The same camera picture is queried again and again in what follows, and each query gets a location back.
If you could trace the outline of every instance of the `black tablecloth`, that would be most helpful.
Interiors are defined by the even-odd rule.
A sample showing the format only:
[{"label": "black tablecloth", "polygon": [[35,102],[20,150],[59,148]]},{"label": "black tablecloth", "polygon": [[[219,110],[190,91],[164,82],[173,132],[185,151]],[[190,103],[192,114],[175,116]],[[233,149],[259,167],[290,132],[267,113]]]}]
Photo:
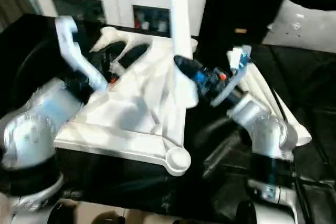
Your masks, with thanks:
[{"label": "black tablecloth", "polygon": [[[82,51],[88,51],[98,39],[100,26],[80,23],[80,29],[86,34],[78,38]],[[131,28],[119,29],[139,32]],[[13,103],[10,94],[15,73],[29,52],[45,38],[51,38],[50,42],[36,59],[45,67],[31,63],[19,82],[19,95]],[[0,115],[23,104],[38,86],[65,67],[60,63],[55,38],[54,19],[35,15],[25,15],[0,34],[0,82],[4,98]],[[251,57],[311,133],[313,141],[295,149],[295,161],[301,176],[312,181],[305,188],[319,220],[316,223],[335,223],[332,211],[336,209],[335,193],[331,188],[336,178],[336,55],[253,45]],[[199,130],[224,116],[225,112],[225,105],[213,109],[202,103],[187,110],[184,145],[192,156],[192,166],[182,177],[170,176],[159,165],[57,150],[66,179],[63,196],[160,214],[231,222],[237,203],[247,197],[244,181],[250,146],[246,134],[235,124],[229,124],[207,136],[209,143],[222,143],[222,152],[225,152],[209,176],[204,175],[204,170],[209,168],[208,162],[203,161],[203,151],[198,150],[194,142]],[[314,182],[328,182],[331,187],[321,187]]]}]

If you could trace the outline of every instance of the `robotic arm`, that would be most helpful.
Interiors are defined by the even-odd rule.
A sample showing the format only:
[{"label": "robotic arm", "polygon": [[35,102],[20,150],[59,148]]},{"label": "robotic arm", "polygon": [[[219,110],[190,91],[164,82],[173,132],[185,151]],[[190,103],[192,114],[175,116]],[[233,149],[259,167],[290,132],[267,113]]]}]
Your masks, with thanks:
[{"label": "robotic arm", "polygon": [[[61,55],[73,70],[82,72],[82,79],[87,79],[85,85],[106,90],[104,76],[84,58],[73,41],[72,33],[77,31],[74,20],[57,19],[56,30]],[[11,186],[7,192],[9,216],[16,214],[12,224],[46,223],[41,219],[48,219],[59,199],[64,179],[56,164],[54,139],[61,126],[83,106],[72,90],[76,78],[52,79],[23,107],[0,120],[0,161]],[[40,209],[41,214],[29,214]]]},{"label": "robotic arm", "polygon": [[[243,54],[249,54],[249,51],[243,50]],[[292,150],[298,139],[294,128],[272,115],[269,107],[258,98],[235,87],[244,75],[244,67],[230,79],[219,68],[209,70],[197,61],[181,56],[175,56],[174,60],[179,69],[197,84],[202,99],[212,106],[224,100],[231,103],[227,115],[245,128],[251,138],[253,154],[247,188],[254,202],[238,208],[240,223],[249,223],[248,211],[254,213],[256,223],[298,223],[296,191],[292,182],[282,176],[284,173],[290,175]],[[270,204],[265,207],[257,203],[260,201]],[[277,205],[288,207],[291,214],[281,211]]]}]

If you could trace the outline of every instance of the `white pole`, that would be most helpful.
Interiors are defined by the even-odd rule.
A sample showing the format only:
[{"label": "white pole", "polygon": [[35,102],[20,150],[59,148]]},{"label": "white pole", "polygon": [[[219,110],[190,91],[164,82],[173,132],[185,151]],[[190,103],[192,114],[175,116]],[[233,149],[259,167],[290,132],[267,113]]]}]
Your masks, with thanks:
[{"label": "white pole", "polygon": [[[174,55],[193,59],[188,0],[171,0],[170,24],[174,44]],[[196,84],[183,75],[177,66],[175,66],[174,77],[175,103],[185,108],[196,106],[198,103]]]}]

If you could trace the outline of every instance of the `white 3d-printed part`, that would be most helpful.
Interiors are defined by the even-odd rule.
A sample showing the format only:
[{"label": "white 3d-printed part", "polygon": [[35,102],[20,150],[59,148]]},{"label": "white 3d-printed part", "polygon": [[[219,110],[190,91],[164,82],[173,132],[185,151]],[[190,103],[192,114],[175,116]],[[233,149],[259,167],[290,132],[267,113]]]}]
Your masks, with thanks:
[{"label": "white 3d-printed part", "polygon": [[[93,51],[111,41],[127,46],[149,43],[147,52],[112,86],[95,92],[88,104],[58,133],[55,146],[164,166],[183,175],[191,157],[183,148],[185,109],[174,99],[171,38],[127,33],[105,27]],[[192,40],[195,49],[197,42]]]}]

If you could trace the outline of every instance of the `wire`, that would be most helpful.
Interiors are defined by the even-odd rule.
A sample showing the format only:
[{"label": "wire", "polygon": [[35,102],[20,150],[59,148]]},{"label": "wire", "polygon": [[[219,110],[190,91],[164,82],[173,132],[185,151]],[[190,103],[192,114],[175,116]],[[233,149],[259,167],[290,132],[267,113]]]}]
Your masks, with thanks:
[{"label": "wire", "polygon": [[[269,89],[272,92],[272,95],[273,95],[273,97],[274,97],[274,99],[275,99],[275,101],[276,101],[276,103],[279,107],[279,110],[281,112],[281,115],[282,115],[283,119],[285,121],[287,121],[286,114],[283,110],[283,107],[281,106],[281,103],[278,99],[278,96],[277,96],[275,90],[270,86],[270,84],[266,80],[265,76],[264,76],[264,79],[265,79]],[[304,186],[302,185],[302,183],[300,181],[300,176],[297,172],[296,165],[295,165],[294,169],[292,170],[292,172],[295,174],[294,186],[295,186],[295,189],[296,189],[296,192],[297,192],[297,195],[298,195],[298,199],[299,199],[299,202],[300,202],[300,205],[301,205],[301,208],[302,208],[302,213],[303,213],[304,220],[305,220],[306,224],[314,224],[313,211],[312,211],[311,205],[309,203],[309,199],[308,199],[308,196],[306,194],[306,190],[305,190]]]}]

